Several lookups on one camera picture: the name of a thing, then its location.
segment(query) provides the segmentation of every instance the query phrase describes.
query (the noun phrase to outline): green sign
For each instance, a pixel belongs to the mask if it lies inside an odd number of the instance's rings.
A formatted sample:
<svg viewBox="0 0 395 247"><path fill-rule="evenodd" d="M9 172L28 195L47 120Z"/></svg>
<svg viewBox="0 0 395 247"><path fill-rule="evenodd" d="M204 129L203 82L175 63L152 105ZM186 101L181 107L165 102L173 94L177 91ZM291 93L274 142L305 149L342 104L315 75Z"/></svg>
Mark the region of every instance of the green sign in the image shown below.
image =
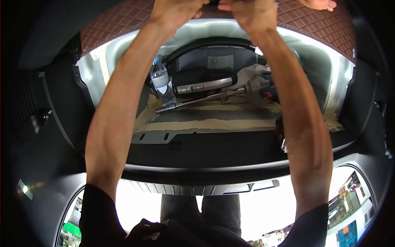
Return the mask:
<svg viewBox="0 0 395 247"><path fill-rule="evenodd" d="M76 227L75 225L71 224L70 222L67 222L66 224L64 224L63 229L65 231L68 231L69 233L81 238L81 231L79 230L79 228Z"/></svg>

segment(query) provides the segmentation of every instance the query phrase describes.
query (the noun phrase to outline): hand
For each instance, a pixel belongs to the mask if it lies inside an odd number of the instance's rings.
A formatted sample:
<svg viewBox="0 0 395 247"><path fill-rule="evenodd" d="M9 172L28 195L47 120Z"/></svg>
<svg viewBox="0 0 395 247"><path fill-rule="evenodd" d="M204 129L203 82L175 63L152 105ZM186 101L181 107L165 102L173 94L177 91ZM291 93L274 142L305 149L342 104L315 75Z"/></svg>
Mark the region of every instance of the hand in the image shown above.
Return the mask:
<svg viewBox="0 0 395 247"><path fill-rule="evenodd" d="M333 8L337 6L336 2L332 0L299 0L299 2L311 9L327 9L328 11L333 11ZM218 9L230 11L230 6L226 4L225 0L220 0Z"/></svg>
<svg viewBox="0 0 395 247"><path fill-rule="evenodd" d="M333 11L333 8L337 6L332 0L299 0L299 2L311 9L327 9L328 11Z"/></svg>
<svg viewBox="0 0 395 247"><path fill-rule="evenodd" d="M156 23L175 34L176 30L193 17L202 15L201 8L210 0L156 0L149 23Z"/></svg>
<svg viewBox="0 0 395 247"><path fill-rule="evenodd" d="M218 9L231 10L254 42L255 33L276 30L277 4L273 0L221 0Z"/></svg>

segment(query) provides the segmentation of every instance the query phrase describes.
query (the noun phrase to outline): water bottle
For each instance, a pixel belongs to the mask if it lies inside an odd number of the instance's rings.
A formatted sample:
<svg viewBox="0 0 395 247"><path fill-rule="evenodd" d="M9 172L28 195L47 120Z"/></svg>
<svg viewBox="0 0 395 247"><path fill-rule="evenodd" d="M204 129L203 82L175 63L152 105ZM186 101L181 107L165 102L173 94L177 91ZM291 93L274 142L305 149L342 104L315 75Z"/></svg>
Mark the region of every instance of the water bottle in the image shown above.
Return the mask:
<svg viewBox="0 0 395 247"><path fill-rule="evenodd" d="M159 95L159 99L163 106L176 103L176 98L171 87L171 81L167 73L166 66L159 61L159 57L156 56L152 62L152 67L149 72L152 79L152 83Z"/></svg>

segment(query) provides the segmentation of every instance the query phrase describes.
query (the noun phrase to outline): gray pants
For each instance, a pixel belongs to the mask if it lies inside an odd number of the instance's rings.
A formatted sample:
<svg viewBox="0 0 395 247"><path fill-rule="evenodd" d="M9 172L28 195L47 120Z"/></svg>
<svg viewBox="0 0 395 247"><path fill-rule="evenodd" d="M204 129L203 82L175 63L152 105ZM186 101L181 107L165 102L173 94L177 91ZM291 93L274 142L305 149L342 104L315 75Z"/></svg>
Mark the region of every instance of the gray pants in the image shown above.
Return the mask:
<svg viewBox="0 0 395 247"><path fill-rule="evenodd" d="M239 195L204 196L201 213L195 196L162 195L160 222L175 219L220 226L241 236Z"/></svg>

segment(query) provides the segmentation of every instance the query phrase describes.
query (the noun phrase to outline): black corrugated hose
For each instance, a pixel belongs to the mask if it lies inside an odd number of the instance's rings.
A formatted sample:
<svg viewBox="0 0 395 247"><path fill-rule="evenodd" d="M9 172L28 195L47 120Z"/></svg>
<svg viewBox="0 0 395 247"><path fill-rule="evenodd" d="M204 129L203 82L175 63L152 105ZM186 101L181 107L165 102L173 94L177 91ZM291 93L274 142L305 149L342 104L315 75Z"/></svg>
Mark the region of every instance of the black corrugated hose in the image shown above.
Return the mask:
<svg viewBox="0 0 395 247"><path fill-rule="evenodd" d="M167 55L162 63L168 66L172 61L181 57L182 55L200 48L215 47L215 46L236 46L246 48L251 51L255 51L256 46L254 46L251 41L240 39L240 38L228 38L228 37L208 37L203 39L198 39L192 41L189 44L183 45L177 50L173 51Z"/></svg>

